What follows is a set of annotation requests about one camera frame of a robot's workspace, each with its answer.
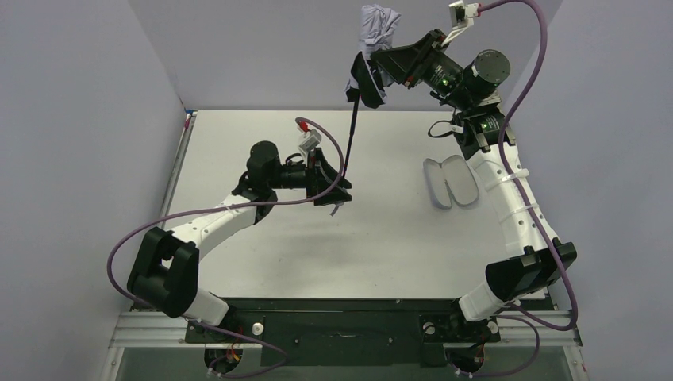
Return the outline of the lavender folding umbrella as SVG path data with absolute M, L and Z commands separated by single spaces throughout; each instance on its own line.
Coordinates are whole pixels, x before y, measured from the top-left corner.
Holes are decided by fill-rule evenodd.
M 379 68 L 372 63 L 371 54 L 380 50 L 387 50 L 392 48 L 393 35 L 400 21 L 401 14 L 391 8 L 382 7 L 378 4 L 365 5 L 360 11 L 360 34 L 358 40 L 359 51 L 364 54 L 364 58 L 369 62 L 372 68 L 376 68 L 380 73 L 383 81 L 383 89 L 391 86 L 394 81 L 392 78 L 379 70 Z M 348 145 L 346 155 L 344 158 L 344 168 L 342 176 L 346 176 L 348 164 L 352 151 L 352 141 L 356 130 L 356 120 L 359 111 L 359 106 L 362 103 L 360 100 L 351 102 L 351 68 L 349 71 L 349 78 L 344 90 L 345 97 L 348 103 L 352 104 L 352 117 L 348 137 Z

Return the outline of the lavender umbrella case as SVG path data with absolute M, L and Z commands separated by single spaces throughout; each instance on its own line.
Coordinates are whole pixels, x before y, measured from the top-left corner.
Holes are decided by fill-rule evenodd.
M 454 205 L 472 206 L 479 200 L 479 188 L 466 160 L 452 155 L 441 162 L 427 158 L 422 171 L 431 204 L 439 210 Z

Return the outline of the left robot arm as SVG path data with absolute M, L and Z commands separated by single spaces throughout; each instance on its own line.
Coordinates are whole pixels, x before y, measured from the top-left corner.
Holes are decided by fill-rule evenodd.
M 246 172 L 211 213 L 164 230 L 146 232 L 130 272 L 133 296 L 170 318 L 185 317 L 220 325 L 230 307 L 198 285 L 200 261 L 233 234 L 261 222 L 272 210 L 278 189 L 304 189 L 315 206 L 350 202 L 352 184 L 338 175 L 320 148 L 305 160 L 281 162 L 270 141 L 254 144 Z

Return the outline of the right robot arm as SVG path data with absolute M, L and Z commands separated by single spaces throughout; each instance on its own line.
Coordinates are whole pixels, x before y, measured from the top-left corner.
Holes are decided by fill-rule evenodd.
M 458 301 L 464 320 L 481 321 L 513 307 L 521 296 L 557 281 L 568 283 L 567 269 L 577 253 L 544 220 L 509 118 L 501 111 L 498 87 L 510 74 L 508 58 L 487 49 L 461 66 L 446 55 L 447 45 L 448 35 L 439 29 L 401 47 L 386 36 L 362 39 L 347 95 L 374 109 L 383 104 L 389 85 L 424 83 L 440 104 L 454 109 L 452 135 L 467 173 L 483 182 L 508 253 L 506 260 L 487 265 L 484 281 Z

